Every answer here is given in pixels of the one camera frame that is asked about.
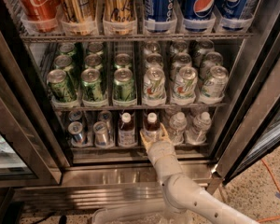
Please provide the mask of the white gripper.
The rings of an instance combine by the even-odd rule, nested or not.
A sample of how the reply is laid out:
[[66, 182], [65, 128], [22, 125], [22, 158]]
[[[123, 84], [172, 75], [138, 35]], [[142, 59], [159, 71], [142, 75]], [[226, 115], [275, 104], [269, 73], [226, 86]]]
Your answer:
[[175, 154], [175, 147], [171, 144], [172, 141], [162, 123], [160, 141], [151, 145], [143, 131], [140, 132], [140, 136], [160, 183], [164, 183], [172, 175], [183, 173]]

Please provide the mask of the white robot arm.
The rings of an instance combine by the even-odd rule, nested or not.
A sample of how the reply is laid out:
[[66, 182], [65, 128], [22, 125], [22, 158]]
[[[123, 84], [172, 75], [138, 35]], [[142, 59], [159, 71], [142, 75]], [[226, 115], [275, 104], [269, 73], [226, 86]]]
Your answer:
[[156, 141], [148, 137], [144, 129], [140, 136], [157, 173], [165, 204], [171, 211], [183, 213], [190, 210], [212, 224], [259, 224], [216, 199], [185, 174], [163, 124], [161, 136]]

